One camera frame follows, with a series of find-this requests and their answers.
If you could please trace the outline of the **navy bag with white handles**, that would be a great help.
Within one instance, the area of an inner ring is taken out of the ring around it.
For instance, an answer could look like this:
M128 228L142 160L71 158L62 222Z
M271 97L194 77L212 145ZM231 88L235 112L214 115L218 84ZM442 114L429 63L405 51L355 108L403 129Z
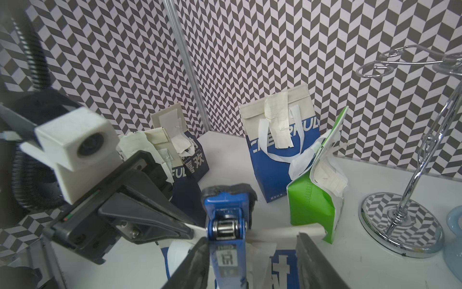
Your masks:
M179 103L151 115L156 133L148 136L170 168L175 181L191 175L201 180L209 171L202 145L187 125Z

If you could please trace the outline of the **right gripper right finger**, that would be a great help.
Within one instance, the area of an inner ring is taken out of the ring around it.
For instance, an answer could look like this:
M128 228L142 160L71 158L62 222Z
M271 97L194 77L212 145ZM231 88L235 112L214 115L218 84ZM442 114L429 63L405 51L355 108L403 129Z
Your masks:
M295 250L301 289L349 288L306 233L299 233L297 236Z

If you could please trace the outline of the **blue black stapler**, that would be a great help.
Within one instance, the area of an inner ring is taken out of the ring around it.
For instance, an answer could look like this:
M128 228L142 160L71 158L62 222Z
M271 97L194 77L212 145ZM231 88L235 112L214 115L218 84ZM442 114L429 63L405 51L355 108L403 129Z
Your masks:
M246 232L257 201L249 184L217 185L202 191L211 264L219 289L246 289Z

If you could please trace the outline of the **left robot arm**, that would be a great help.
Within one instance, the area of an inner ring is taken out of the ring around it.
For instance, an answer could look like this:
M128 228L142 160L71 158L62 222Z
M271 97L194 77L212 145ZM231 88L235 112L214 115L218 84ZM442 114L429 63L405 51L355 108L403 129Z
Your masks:
M121 239L134 244L191 240L193 220L163 194L154 176L163 169L138 151L122 160L119 137L99 114L55 90L33 24L19 4L3 3L24 47L32 76L30 92L1 94L1 119L19 136L27 159L49 167L61 199L70 208L45 229L45 236L92 261Z

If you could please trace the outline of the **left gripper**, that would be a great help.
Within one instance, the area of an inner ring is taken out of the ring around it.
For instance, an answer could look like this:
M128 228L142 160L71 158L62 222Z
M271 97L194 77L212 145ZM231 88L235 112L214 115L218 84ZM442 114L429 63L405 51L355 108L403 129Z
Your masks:
M191 240L195 221L167 199L164 192L171 188L153 156L138 151L53 220L43 235L98 265L121 238L134 244Z

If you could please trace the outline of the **navy tote bag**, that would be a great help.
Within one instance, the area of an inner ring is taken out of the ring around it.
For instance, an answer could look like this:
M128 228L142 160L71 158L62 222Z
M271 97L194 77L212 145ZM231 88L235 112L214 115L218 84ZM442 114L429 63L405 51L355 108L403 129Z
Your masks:
M204 227L206 213L201 204L200 187L189 169L177 153L167 131L154 128L148 131L130 132L119 137L117 151L124 160L138 151L148 152L166 173L167 182L173 188L167 199L187 216L194 224Z

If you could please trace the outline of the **blue cream tote bag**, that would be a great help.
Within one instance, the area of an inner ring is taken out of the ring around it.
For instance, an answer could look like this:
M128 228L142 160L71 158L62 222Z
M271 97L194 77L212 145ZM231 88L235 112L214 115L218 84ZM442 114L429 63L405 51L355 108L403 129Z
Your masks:
M191 240L159 242L170 278L206 230L191 225ZM265 230L250 230L246 235L247 280L251 289L298 289L296 257L297 235L307 234L312 240L322 240L326 230L320 224L289 226Z

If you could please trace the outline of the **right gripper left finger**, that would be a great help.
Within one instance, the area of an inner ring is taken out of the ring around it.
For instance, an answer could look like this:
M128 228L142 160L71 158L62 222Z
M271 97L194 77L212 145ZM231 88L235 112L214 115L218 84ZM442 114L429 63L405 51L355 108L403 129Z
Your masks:
M185 240L173 240L167 251L170 274L162 289L206 289L209 278L210 250L206 237L195 245Z

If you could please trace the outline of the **royal blue tote bag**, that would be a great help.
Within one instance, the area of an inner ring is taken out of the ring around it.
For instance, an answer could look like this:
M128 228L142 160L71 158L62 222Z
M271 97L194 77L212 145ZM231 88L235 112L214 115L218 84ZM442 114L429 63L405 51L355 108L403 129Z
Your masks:
M267 202L286 195L320 138L308 85L301 84L239 107L255 177Z

